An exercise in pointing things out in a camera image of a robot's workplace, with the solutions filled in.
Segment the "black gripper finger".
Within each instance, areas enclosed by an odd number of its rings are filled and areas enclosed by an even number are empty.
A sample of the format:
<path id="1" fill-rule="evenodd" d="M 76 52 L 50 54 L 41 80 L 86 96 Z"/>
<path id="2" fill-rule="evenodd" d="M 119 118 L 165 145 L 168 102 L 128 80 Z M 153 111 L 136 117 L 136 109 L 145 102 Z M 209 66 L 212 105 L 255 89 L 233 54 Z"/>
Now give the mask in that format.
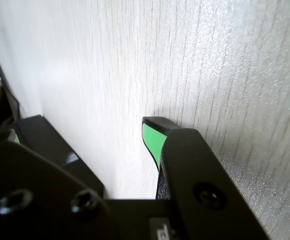
<path id="1" fill-rule="evenodd" d="M 142 118 L 158 170 L 156 198 L 170 200 L 183 240 L 266 240 L 264 229 L 198 130 Z"/>
<path id="2" fill-rule="evenodd" d="M 0 240 L 116 240 L 100 196 L 61 167 L 0 133 Z"/>

